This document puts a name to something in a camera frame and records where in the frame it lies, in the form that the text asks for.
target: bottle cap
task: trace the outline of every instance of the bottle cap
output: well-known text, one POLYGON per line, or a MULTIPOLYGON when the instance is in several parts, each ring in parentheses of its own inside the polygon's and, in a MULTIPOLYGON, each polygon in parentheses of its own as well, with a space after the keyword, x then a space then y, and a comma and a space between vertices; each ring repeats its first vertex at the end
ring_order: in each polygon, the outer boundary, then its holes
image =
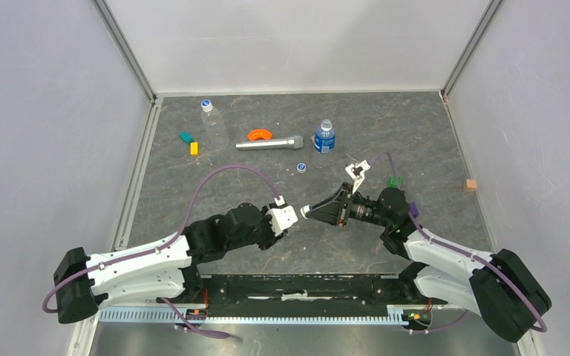
POLYGON ((213 110, 213 104, 211 104, 211 100, 202 101, 202 110, 204 110, 205 113, 213 110))
POLYGON ((322 120, 320 127, 323 131, 330 131, 333 128, 333 123, 329 119, 322 120))

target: gray marble floor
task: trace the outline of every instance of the gray marble floor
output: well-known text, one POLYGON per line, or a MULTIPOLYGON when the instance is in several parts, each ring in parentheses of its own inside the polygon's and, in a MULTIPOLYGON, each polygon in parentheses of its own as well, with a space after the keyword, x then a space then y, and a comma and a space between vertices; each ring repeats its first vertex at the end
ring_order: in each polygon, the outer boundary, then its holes
MULTIPOLYGON (((199 181, 221 165, 251 165, 267 174, 290 205, 319 202, 349 177, 344 166, 392 151, 407 198, 416 202, 419 221, 439 236, 471 248, 489 249, 476 197, 465 193, 462 156, 437 93, 328 93, 165 98, 140 192, 130 247, 167 236, 182 221, 199 181), (200 101, 211 99, 222 111, 231 139, 225 150, 213 150, 200 119, 200 101), (310 137, 324 118, 337 130, 332 165, 313 166, 318 155, 310 137), (275 137, 301 135, 300 150, 236 151, 253 129, 275 137), (200 143, 200 155, 178 134, 189 132, 200 143), (305 162, 307 172, 296 165, 305 162)), ((387 159, 367 172, 360 192, 376 198, 391 175, 387 159)), ((261 207, 272 195, 248 171, 226 171, 205 185, 190 221, 222 214, 242 202, 261 207)), ((203 274, 232 273, 389 273, 408 262, 385 251, 382 228, 351 221, 340 229, 303 220, 267 251, 249 246, 223 260, 200 265, 203 274)))

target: microphone grille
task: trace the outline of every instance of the microphone grille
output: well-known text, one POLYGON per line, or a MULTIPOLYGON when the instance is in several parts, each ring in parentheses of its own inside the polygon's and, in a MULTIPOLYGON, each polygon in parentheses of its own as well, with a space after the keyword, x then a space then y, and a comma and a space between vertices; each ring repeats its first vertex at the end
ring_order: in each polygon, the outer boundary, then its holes
POLYGON ((303 147, 303 137, 294 136, 294 148, 301 148, 301 147, 303 147))

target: white wall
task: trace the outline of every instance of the white wall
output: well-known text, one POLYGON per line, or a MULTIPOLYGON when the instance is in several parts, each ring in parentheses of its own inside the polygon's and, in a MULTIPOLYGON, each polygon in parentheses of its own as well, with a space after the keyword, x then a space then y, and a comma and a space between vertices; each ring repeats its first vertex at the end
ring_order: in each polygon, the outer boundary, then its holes
POLYGON ((68 249, 107 251, 146 111, 89 1, 0 1, 0 355, 65 354, 42 299, 68 249))
POLYGON ((159 93, 438 90, 488 0, 108 0, 159 93))
POLYGON ((505 1, 451 93, 500 248, 551 296, 543 355, 570 355, 570 0, 505 1))

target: blue label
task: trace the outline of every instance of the blue label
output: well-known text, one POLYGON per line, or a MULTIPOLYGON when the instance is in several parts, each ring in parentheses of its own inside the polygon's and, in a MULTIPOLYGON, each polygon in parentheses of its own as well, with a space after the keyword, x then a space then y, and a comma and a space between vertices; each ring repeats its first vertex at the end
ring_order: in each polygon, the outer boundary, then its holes
POLYGON ((335 146, 335 136, 331 137, 330 139, 323 139, 322 137, 315 135, 315 139, 313 140, 313 147, 315 150, 327 154, 333 151, 333 146, 335 146))

